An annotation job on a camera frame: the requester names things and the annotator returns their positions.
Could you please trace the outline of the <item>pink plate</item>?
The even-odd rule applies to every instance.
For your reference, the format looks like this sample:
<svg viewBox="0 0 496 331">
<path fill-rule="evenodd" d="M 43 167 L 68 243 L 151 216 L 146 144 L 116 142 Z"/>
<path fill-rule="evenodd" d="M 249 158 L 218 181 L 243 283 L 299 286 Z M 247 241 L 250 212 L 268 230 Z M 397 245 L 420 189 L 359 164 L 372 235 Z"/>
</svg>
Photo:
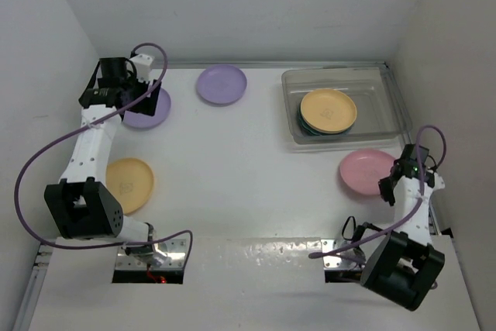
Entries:
<svg viewBox="0 0 496 331">
<path fill-rule="evenodd" d="M 394 160 L 381 150 L 355 150 L 340 162 L 339 175 L 352 191 L 367 196 L 379 195 L 379 181 L 390 175 Z"/>
</svg>

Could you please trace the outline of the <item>orange plate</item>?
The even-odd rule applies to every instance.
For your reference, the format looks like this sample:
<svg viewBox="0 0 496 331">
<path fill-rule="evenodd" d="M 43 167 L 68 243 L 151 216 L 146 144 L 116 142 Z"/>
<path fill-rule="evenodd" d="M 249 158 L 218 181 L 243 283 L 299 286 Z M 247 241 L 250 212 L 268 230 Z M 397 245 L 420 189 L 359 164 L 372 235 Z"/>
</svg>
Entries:
<svg viewBox="0 0 496 331">
<path fill-rule="evenodd" d="M 121 205 L 123 213 L 131 215 L 150 199 L 155 177 L 146 162 L 128 157 L 107 166 L 105 184 Z"/>
<path fill-rule="evenodd" d="M 315 89 L 301 100 L 303 120 L 321 133 L 342 133 L 357 120 L 354 101 L 341 91 L 331 88 Z"/>
</svg>

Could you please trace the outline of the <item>teal scalloped plate back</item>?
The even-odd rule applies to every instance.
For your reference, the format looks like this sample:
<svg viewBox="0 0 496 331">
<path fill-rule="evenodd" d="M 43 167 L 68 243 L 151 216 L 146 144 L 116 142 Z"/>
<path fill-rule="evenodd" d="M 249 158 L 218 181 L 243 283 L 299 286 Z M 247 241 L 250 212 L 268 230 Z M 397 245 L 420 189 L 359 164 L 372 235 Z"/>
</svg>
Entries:
<svg viewBox="0 0 496 331">
<path fill-rule="evenodd" d="M 337 133 L 324 133 L 321 131 L 318 131 L 317 129 L 312 128 L 304 119 L 301 110 L 298 109 L 298 114 L 296 115 L 296 118 L 298 120 L 299 126 L 301 129 L 306 132 L 309 136 L 338 136 L 338 135 L 344 135 L 347 134 L 351 131 L 353 126 L 349 127 L 348 129 L 342 131 L 342 132 L 337 132 Z"/>
</svg>

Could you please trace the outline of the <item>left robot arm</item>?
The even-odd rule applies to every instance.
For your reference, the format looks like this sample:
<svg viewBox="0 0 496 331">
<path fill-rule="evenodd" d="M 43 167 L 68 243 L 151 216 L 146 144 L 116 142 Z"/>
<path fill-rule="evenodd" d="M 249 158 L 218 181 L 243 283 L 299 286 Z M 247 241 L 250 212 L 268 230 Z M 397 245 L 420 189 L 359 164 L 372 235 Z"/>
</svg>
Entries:
<svg viewBox="0 0 496 331">
<path fill-rule="evenodd" d="M 44 192 L 56 226 L 67 240 L 138 244 L 152 240 L 153 227 L 126 217 L 105 185 L 112 142 L 122 125 L 117 109 L 145 95 L 134 112 L 155 113 L 160 82 L 150 76 L 152 63 L 153 57 L 143 53 L 102 58 L 79 98 L 82 131 L 59 182 L 47 185 Z"/>
</svg>

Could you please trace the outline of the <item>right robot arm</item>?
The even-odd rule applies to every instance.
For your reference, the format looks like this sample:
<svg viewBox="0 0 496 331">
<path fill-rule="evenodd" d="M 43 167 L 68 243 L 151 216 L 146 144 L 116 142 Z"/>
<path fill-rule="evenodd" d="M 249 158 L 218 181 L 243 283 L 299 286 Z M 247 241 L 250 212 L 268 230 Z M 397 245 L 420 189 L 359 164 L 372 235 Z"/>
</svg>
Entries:
<svg viewBox="0 0 496 331">
<path fill-rule="evenodd" d="M 397 305 L 415 311 L 436 283 L 445 255 L 432 245 L 429 202 L 444 180 L 425 167 L 429 150 L 408 144 L 389 176 L 379 180 L 381 197 L 395 207 L 401 225 L 385 235 L 367 261 L 360 284 Z"/>
</svg>

